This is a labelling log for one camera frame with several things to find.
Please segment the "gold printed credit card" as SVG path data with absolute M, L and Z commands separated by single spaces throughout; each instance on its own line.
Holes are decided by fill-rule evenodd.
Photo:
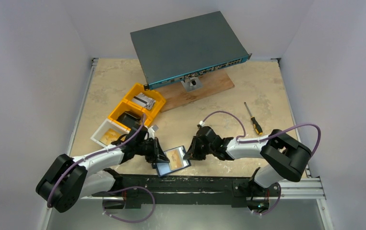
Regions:
M 171 170 L 176 170 L 184 166 L 179 149 L 172 149 L 166 152 L 169 159 L 169 167 Z

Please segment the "navy blue card holder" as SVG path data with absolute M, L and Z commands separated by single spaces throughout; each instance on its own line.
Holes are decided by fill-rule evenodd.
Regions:
M 152 168 L 156 170 L 158 177 L 164 177 L 191 166 L 191 162 L 189 160 L 183 159 L 186 155 L 186 149 L 184 146 L 166 150 L 164 153 L 169 159 L 169 162 L 152 164 Z

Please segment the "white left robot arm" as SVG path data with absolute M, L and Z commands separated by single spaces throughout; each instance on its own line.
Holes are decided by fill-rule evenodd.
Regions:
M 48 208 L 63 213 L 84 196 L 122 191 L 122 176 L 112 169 L 134 156 L 143 156 L 150 163 L 168 163 L 159 140 L 151 129 L 136 125 L 108 146 L 92 153 L 70 157 L 61 154 L 53 161 L 36 186 L 36 193 Z

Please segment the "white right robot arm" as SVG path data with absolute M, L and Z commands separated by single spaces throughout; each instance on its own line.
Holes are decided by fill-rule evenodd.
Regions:
M 234 137 L 222 138 L 211 127 L 204 126 L 193 136 L 184 159 L 202 161 L 209 154 L 221 161 L 242 158 L 266 160 L 268 164 L 257 169 L 248 183 L 250 192 L 260 195 L 283 179 L 299 182 L 313 152 L 279 129 L 263 136 L 261 140 L 251 138 L 239 141 Z

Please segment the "gold card in bin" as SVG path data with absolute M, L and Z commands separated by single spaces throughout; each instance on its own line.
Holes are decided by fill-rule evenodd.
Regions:
M 108 131 L 100 138 L 100 142 L 107 146 L 118 140 L 121 135 L 121 133 L 113 129 L 108 129 Z

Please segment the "grey cards in bin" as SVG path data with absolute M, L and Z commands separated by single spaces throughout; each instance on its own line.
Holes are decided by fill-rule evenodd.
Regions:
M 147 110 L 152 110 L 156 100 L 146 96 L 144 93 L 139 93 L 131 99 L 132 102 L 135 104 L 141 106 L 142 108 L 145 108 Z

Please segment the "black item in bin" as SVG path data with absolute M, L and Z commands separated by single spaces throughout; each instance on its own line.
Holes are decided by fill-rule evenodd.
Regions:
M 141 124 L 142 117 L 133 113 L 132 111 L 123 112 L 116 121 L 127 128 L 133 128 L 136 125 Z

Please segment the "white plastic bin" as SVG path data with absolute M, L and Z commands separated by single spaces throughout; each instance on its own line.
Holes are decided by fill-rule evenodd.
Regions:
M 124 128 L 109 119 L 105 119 L 90 137 L 90 140 L 101 147 L 106 147 L 113 141 L 116 141 L 120 136 L 128 133 L 129 129 Z

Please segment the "yellow plastic bin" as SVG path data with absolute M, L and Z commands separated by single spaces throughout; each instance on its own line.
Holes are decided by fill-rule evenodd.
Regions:
M 134 96 L 143 93 L 145 96 L 152 98 L 155 100 L 155 103 L 152 109 L 146 109 L 137 103 L 133 102 L 132 99 Z M 144 125 L 149 127 L 152 122 L 155 120 L 156 116 L 159 114 L 160 110 L 166 103 L 166 99 L 156 90 L 148 90 L 144 89 L 144 86 L 140 83 L 135 83 L 133 87 L 128 91 L 128 93 L 122 98 L 122 100 L 118 103 L 115 109 L 109 114 L 107 117 L 110 121 L 114 122 L 117 125 L 120 125 L 122 128 L 129 129 L 126 125 L 121 124 L 117 121 L 117 119 L 124 112 L 132 112 L 139 117 L 142 117 L 142 114 L 146 114 L 146 119 Z

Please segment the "yellow black screwdriver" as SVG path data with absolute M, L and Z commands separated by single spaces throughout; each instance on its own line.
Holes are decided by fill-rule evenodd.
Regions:
M 250 108 L 249 108 L 249 106 L 247 105 L 246 102 L 244 102 L 244 105 L 245 105 L 245 107 L 246 107 L 246 109 L 247 109 L 247 111 L 250 115 L 250 120 L 253 124 L 253 128 L 254 128 L 255 133 L 259 136 L 262 136 L 263 135 L 263 130 L 262 130 L 260 124 L 256 120 L 255 116 L 252 114 L 252 112 L 251 112 L 251 110 L 250 110 Z

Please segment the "wooden board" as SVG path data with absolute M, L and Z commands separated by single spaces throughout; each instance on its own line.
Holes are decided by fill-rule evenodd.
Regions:
M 183 82 L 158 88 L 157 91 L 166 100 L 160 112 L 163 113 L 235 87 L 225 70 L 205 74 L 196 79 L 196 82 L 195 89 L 192 91 L 187 91 Z

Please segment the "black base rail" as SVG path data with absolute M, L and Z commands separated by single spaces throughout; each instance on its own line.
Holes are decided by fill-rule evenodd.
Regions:
M 280 195 L 279 184 L 268 188 L 252 184 L 247 177 L 123 174 L 114 193 L 98 192 L 94 197 L 118 197 L 125 208 L 157 205 L 230 205 L 265 211 L 270 198 Z

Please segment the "grey metal switch stand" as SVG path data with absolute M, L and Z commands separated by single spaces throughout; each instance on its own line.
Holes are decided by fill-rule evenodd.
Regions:
M 201 83 L 201 81 L 198 77 L 184 79 L 181 83 L 182 83 L 184 89 L 186 90 L 186 92 L 198 90 L 203 87 L 203 84 Z

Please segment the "grey network switch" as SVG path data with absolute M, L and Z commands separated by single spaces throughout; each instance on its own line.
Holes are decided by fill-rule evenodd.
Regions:
M 130 33 L 143 70 L 145 90 L 225 69 L 251 54 L 220 11 Z

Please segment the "aluminium frame rail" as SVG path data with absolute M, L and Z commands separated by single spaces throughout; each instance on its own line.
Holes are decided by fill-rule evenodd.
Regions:
M 302 178 L 300 182 L 279 182 L 281 199 L 326 199 L 320 178 Z

